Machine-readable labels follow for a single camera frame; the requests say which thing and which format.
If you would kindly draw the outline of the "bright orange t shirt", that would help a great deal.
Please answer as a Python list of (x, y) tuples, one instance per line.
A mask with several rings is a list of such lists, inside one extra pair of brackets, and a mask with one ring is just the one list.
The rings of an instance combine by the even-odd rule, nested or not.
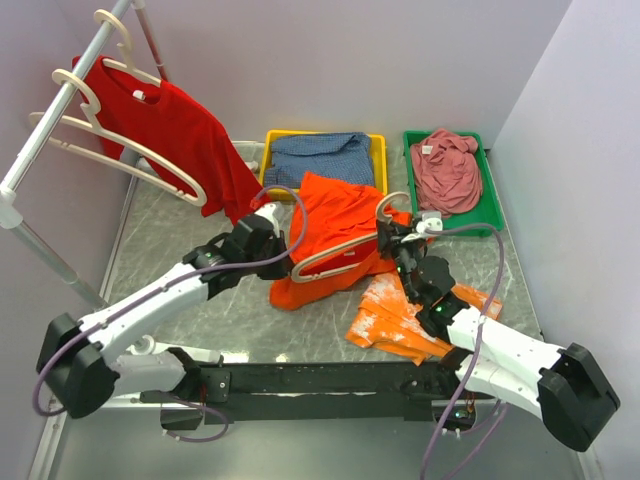
[[(376, 206), (384, 198), (373, 186), (353, 185), (312, 173), (304, 176), (298, 195), (307, 211), (308, 225), (306, 230), (302, 229), (302, 212), (295, 208), (289, 242), (293, 244), (299, 237), (303, 238), (291, 254), (295, 265), (332, 246), (373, 233), (376, 230)], [(346, 273), (309, 283), (295, 283), (291, 277), (276, 280), (271, 285), (269, 301), (282, 310), (297, 310), (349, 289), (365, 276), (395, 270), (394, 262), (380, 256), (377, 240), (373, 240), (307, 267), (303, 274), (316, 274), (356, 262), (358, 265)]]

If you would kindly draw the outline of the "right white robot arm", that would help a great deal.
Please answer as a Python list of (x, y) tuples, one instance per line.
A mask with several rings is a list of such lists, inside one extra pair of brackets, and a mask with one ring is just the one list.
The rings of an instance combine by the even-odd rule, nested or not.
[(467, 391), (492, 396), (539, 418), (566, 447), (587, 451), (621, 406), (593, 354), (529, 337), (461, 299), (448, 262), (426, 252), (425, 223), (377, 220), (376, 227), (378, 250), (394, 261), (419, 325), (452, 347), (439, 390), (452, 399)]

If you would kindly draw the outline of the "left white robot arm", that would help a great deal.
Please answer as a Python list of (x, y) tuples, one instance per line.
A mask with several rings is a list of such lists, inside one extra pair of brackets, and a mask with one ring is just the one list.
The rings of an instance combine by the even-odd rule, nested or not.
[(292, 264), (278, 217), (277, 204), (268, 203), (125, 299), (79, 320), (68, 314), (53, 319), (36, 364), (36, 385), (47, 386), (74, 419), (120, 395), (156, 391), (178, 402), (197, 398), (201, 367), (185, 350), (128, 350), (162, 322), (236, 287), (245, 276), (284, 278)]

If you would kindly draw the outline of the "beige plastic hanger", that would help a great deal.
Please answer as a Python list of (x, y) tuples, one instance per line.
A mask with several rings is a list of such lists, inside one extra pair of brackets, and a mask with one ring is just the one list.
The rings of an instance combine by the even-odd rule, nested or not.
[[(411, 199), (410, 195), (407, 192), (397, 191), (386, 195), (376, 206), (375, 210), (375, 218), (377, 221), (382, 223), (389, 224), (393, 216), (389, 213), (385, 212), (385, 209), (393, 202), (393, 201), (409, 201)], [(354, 269), (358, 262), (352, 263), (350, 265), (344, 265), (334, 269), (325, 269), (316, 274), (304, 275), (303, 271), (307, 267), (311, 267), (314, 264), (324, 261), (329, 258), (333, 258), (337, 256), (339, 253), (346, 252), (347, 250), (351, 250), (359, 245), (371, 242), (377, 239), (377, 230), (374, 230), (373, 233), (369, 233), (360, 237), (356, 237), (354, 239), (345, 241), (336, 246), (332, 246), (324, 251), (321, 251), (317, 254), (314, 254), (293, 267), (291, 272), (291, 279), (295, 283), (309, 283), (312, 281), (333, 277), (336, 275), (340, 275), (346, 273), (352, 269)]]

